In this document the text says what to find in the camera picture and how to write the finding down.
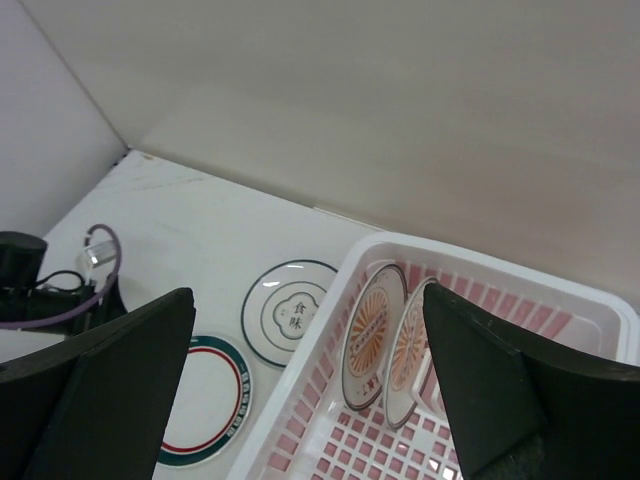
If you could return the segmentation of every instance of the white plastic basket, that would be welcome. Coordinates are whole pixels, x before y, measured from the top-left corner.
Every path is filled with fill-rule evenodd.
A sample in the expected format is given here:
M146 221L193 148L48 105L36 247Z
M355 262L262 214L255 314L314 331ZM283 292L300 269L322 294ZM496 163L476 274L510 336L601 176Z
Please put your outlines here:
M582 350L636 364L638 318L613 295L445 243L393 233L359 242L238 456L230 480L460 480L448 425L423 410L397 432L379 400L355 413L340 391L340 345L376 265L400 264L411 291L435 275L508 321Z

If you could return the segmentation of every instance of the plate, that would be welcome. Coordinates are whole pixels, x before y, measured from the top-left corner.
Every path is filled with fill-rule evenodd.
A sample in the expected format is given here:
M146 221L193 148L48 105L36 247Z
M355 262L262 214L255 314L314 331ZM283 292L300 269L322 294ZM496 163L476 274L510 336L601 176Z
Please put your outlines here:
M254 282L242 305L242 334L259 358L287 366L336 272L316 260L295 260Z
M342 349L342 394L352 410L367 408L380 394L380 365L406 298L404 273L388 263L371 276L355 303Z
M242 354L222 338L192 337L158 462L187 467L219 453L244 425L251 398Z
M391 344L385 369L383 404L387 424L392 429L404 425L417 406L411 388L427 351L423 291L427 283L434 281L437 280L426 278L411 294Z

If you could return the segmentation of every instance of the white wall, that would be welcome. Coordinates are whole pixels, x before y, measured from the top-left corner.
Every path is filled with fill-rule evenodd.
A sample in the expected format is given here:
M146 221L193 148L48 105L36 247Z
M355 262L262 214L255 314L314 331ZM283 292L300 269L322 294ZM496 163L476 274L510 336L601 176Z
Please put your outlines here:
M640 304L640 4L24 2L136 147Z
M46 233L124 145L16 0L0 0L0 230Z

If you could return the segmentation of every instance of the purple cable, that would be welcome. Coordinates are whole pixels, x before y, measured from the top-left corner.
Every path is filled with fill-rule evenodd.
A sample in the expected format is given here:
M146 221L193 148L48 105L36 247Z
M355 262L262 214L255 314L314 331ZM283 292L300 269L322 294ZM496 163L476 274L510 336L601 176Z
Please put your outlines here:
M107 281L105 282L102 290L96 293L93 297L91 297L86 302L78 305L73 310L69 310L68 312L61 313L59 315L54 315L53 317L40 318L38 320L27 320L21 322L0 322L0 329L6 330L19 330L21 328L40 328L40 327L48 327L49 325L53 325L56 323L64 322L65 320L69 320L70 318L75 317L76 315L80 315L81 313L86 312L91 307L93 307L96 303L100 301L102 297L104 297L113 284L118 278L118 272L120 271L120 265L122 264L122 246L120 245L120 240L118 239L118 235L113 231L111 227L108 225L104 225L102 223L98 223L87 230L87 234L84 238L84 246L89 245L89 240L93 235L93 232L96 230L104 230L109 234L111 240L113 241L113 246L116 251L116 259L115 265L113 266L113 270L107 277Z

